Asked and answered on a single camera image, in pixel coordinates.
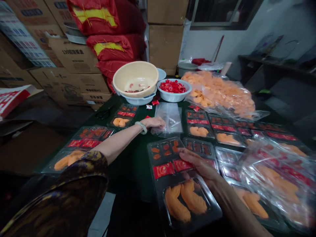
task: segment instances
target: beige plastic basin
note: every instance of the beige plastic basin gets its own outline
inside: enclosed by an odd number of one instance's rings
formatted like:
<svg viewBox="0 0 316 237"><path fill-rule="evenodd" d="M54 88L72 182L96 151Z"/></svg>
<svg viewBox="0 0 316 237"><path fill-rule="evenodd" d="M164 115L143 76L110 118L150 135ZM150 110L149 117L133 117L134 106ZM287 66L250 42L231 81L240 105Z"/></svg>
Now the beige plastic basin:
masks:
<svg viewBox="0 0 316 237"><path fill-rule="evenodd" d="M140 98L152 94L158 82L157 68L148 62L136 61L125 64L116 71L113 77L113 86L116 90L128 97Z"/></svg>

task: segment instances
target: patterned sleeve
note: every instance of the patterned sleeve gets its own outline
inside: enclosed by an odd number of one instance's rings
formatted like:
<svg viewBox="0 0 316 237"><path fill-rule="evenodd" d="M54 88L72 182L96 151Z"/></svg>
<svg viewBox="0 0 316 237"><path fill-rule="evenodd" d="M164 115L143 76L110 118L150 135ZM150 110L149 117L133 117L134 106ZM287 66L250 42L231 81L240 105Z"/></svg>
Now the patterned sleeve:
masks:
<svg viewBox="0 0 316 237"><path fill-rule="evenodd" d="M22 208L2 236L87 236L108 187L107 160L89 151L49 191Z"/></svg>

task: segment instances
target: white plastic bowl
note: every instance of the white plastic bowl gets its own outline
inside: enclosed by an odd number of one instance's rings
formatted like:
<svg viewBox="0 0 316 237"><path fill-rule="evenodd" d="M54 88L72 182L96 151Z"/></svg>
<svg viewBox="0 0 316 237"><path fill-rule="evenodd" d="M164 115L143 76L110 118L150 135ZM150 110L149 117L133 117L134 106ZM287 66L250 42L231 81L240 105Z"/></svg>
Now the white plastic bowl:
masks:
<svg viewBox="0 0 316 237"><path fill-rule="evenodd" d="M127 97L143 98L151 95L155 91L155 85L158 81L157 68L148 62L136 61L125 64L120 67L113 76L113 86L121 94ZM138 85L142 85L140 92L125 92L129 90L138 90Z"/></svg>
<svg viewBox="0 0 316 237"><path fill-rule="evenodd" d="M170 81L177 80L179 83L184 85L187 91L184 93L170 93L170 92L163 91L162 89L159 88L159 86L161 83L166 82L166 80L170 80ZM192 90L192 86L188 82L180 80L180 79L164 79L164 80L159 81L156 87L160 91L161 98L163 98L165 101L168 101L168 102L180 102L184 100L185 96L188 93L190 93Z"/></svg>
<svg viewBox="0 0 316 237"><path fill-rule="evenodd" d="M128 97L126 95L122 95L122 96L125 97L127 102L132 105L146 105L152 101L152 99L156 95L156 92L157 92L157 88L155 87L155 91L152 94L145 96L143 98L133 98L133 97Z"/></svg>
<svg viewBox="0 0 316 237"><path fill-rule="evenodd" d="M162 70L161 68L157 68L157 70L159 73L158 81L165 79L167 76L166 72L164 70Z"/></svg>

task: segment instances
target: white wall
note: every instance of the white wall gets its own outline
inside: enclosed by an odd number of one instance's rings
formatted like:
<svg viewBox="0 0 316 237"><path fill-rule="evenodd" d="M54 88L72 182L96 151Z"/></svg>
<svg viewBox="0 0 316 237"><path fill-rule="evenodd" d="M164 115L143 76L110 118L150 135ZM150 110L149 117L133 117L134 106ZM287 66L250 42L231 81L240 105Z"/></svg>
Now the white wall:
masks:
<svg viewBox="0 0 316 237"><path fill-rule="evenodd" d="M300 44L291 54L299 58L316 42L316 24L312 9L304 0L293 5L295 0L264 0L250 26L245 31L191 30L187 39L184 57L214 60L222 35L225 35L217 62L233 62L229 74L240 80L239 54L250 54L259 41L267 34L285 34L282 43L299 40Z"/></svg>

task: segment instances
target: yellow stripe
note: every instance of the yellow stripe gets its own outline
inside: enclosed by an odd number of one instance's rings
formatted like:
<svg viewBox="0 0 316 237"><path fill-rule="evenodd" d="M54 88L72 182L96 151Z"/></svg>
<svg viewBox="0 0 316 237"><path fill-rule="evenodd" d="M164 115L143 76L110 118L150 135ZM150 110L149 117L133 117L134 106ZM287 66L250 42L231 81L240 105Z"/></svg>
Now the yellow stripe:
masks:
<svg viewBox="0 0 316 237"><path fill-rule="evenodd" d="M108 21L111 26L117 26L117 24L114 21L114 17L110 14L107 8L81 10L73 6L72 9L81 23L84 23L86 20L88 20L88 18L97 17L105 21Z"/></svg>
<svg viewBox="0 0 316 237"><path fill-rule="evenodd" d="M118 43L113 43L113 42L107 42L107 43L97 43L94 46L94 50L96 52L96 55L99 56L100 52L104 50L105 48L110 48L110 49L116 49L120 51L124 51L123 47L118 44Z"/></svg>

